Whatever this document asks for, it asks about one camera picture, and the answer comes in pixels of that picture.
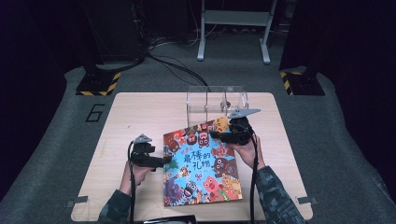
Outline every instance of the person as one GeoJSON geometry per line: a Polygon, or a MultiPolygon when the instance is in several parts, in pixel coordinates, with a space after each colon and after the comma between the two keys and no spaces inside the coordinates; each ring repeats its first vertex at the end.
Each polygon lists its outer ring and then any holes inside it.
{"type": "MultiPolygon", "coordinates": [[[[305,223],[303,216],[284,189],[281,180],[272,168],[265,164],[262,156],[260,137],[256,135],[254,137],[257,142],[258,151],[256,188],[259,192],[259,200],[266,222],[268,224],[305,223]]],[[[255,159],[253,141],[250,140],[244,146],[228,144],[228,147],[233,148],[240,155],[242,161],[253,169],[255,159]]],[[[150,167],[139,167],[134,164],[133,172],[136,187],[145,180],[146,174],[151,170],[152,168],[150,167]]],[[[98,218],[99,223],[127,223],[132,190],[130,177],[129,164],[126,162],[120,189],[114,191],[111,198],[103,207],[98,218]]]]}

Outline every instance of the camouflage sleeve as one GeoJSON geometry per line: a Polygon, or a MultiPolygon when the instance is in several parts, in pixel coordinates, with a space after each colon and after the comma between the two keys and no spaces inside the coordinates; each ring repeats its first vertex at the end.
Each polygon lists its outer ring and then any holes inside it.
{"type": "Polygon", "coordinates": [[[256,187],[268,224],[305,223],[271,167],[265,166],[257,171],[256,187]]]}
{"type": "Polygon", "coordinates": [[[116,189],[113,195],[111,195],[111,198],[102,208],[97,223],[127,224],[130,205],[131,205],[131,196],[116,189]]]}

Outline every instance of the colorful book cover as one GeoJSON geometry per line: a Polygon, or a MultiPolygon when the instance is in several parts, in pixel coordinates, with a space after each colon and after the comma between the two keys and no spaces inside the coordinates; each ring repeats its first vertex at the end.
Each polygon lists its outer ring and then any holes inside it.
{"type": "Polygon", "coordinates": [[[164,205],[177,206],[242,199],[235,152],[209,131],[229,132],[227,117],[163,135],[164,205]]]}

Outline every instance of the gray carpet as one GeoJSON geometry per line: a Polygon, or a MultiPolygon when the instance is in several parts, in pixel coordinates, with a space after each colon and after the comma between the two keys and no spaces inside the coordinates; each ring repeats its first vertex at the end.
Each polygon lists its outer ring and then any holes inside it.
{"type": "MultiPolygon", "coordinates": [[[[325,96],[288,96],[278,71],[286,36],[276,35],[269,48],[270,65],[262,62],[259,38],[226,35],[208,40],[203,62],[196,60],[198,43],[189,48],[162,45],[151,53],[177,58],[211,86],[243,85],[247,91],[275,96],[307,194],[319,201],[312,206],[314,216],[309,223],[396,223],[396,206],[383,190],[381,177],[348,134],[330,80],[318,75],[325,96]]],[[[175,73],[197,84],[186,73],[175,73]]],[[[82,68],[65,74],[63,101],[34,155],[1,202],[0,223],[73,223],[72,208],[64,204],[78,196],[116,94],[185,92],[190,86],[151,59],[122,72],[110,96],[75,95],[83,76],[82,68]],[[85,122],[96,104],[103,104],[97,107],[103,111],[102,117],[98,122],[85,122]]]]}

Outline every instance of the yellow and black hazard tape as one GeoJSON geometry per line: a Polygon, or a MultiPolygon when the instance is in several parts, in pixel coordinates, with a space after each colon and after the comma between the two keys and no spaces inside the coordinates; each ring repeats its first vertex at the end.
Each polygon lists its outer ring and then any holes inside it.
{"type": "MultiPolygon", "coordinates": [[[[300,73],[300,72],[288,72],[288,73],[289,74],[292,73],[294,75],[302,75],[302,73],[300,73]]],[[[287,73],[280,72],[280,76],[282,77],[283,84],[285,85],[285,89],[286,89],[286,92],[288,93],[288,95],[293,95],[293,90],[291,89],[291,86],[289,84],[287,73]]]]}
{"type": "Polygon", "coordinates": [[[76,91],[76,95],[86,95],[86,96],[94,96],[94,95],[111,95],[111,93],[116,89],[117,82],[121,73],[117,73],[113,80],[111,81],[110,86],[108,87],[107,91],[76,91]]]}

